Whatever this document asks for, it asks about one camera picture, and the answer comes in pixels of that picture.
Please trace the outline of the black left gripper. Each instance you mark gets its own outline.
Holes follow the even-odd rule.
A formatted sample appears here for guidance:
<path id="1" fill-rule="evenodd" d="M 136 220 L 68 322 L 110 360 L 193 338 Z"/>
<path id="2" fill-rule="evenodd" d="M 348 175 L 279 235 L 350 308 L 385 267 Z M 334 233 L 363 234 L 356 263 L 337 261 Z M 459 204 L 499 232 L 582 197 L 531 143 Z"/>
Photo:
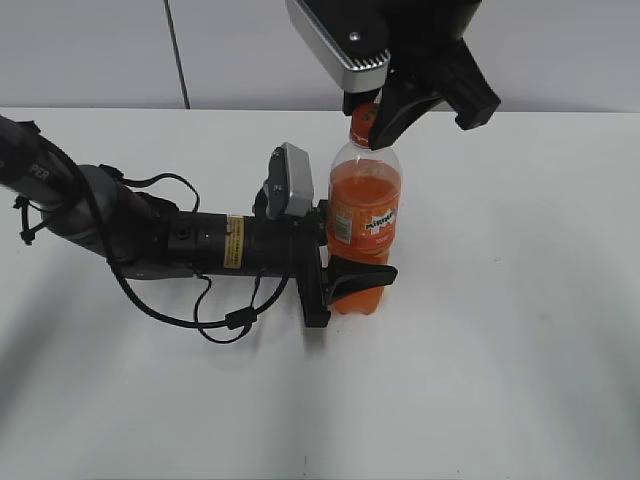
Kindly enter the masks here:
<path id="1" fill-rule="evenodd" d="M 280 279 L 268 300 L 255 308 L 258 315 L 279 299 L 287 282 L 293 279 L 304 326 L 325 328 L 331 317 L 328 305 L 394 283 L 398 270 L 386 264 L 366 264 L 332 256 L 323 269 L 320 248 L 327 244 L 326 200 L 311 207 L 303 217 L 283 215 L 276 220 L 267 217 L 266 206 L 266 200 L 255 200 L 253 215 L 244 219 L 241 273 Z"/>

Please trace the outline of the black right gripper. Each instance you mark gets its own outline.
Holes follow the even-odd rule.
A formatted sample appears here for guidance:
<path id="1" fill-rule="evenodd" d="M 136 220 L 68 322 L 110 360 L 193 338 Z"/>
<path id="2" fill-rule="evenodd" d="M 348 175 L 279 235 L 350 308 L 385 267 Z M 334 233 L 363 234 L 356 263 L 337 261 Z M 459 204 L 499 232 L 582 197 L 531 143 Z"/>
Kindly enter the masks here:
<path id="1" fill-rule="evenodd" d="M 359 109 L 377 113 L 369 148 L 392 147 L 421 116 L 442 102 L 454 110 L 455 122 L 463 130 L 488 123 L 501 100 L 464 39 L 481 3 L 381 2 L 391 53 L 385 83 L 370 91 L 345 91 L 342 101 L 345 116 Z"/>

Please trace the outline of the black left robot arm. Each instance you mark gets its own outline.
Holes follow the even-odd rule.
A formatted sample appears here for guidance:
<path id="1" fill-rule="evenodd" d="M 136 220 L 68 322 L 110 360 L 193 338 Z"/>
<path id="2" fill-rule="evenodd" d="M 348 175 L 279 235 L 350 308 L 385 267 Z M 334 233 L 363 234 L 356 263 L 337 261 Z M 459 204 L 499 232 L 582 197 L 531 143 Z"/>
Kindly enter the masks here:
<path id="1" fill-rule="evenodd" d="M 310 328 L 351 294 L 394 282 L 390 265 L 323 260 L 327 204 L 315 201 L 308 154 L 283 143 L 248 216 L 179 209 L 147 193 L 148 180 L 108 165 L 79 165 L 31 121 L 1 121 L 1 183 L 40 228 L 103 257 L 127 296 L 134 280 L 196 276 L 294 281 Z"/>

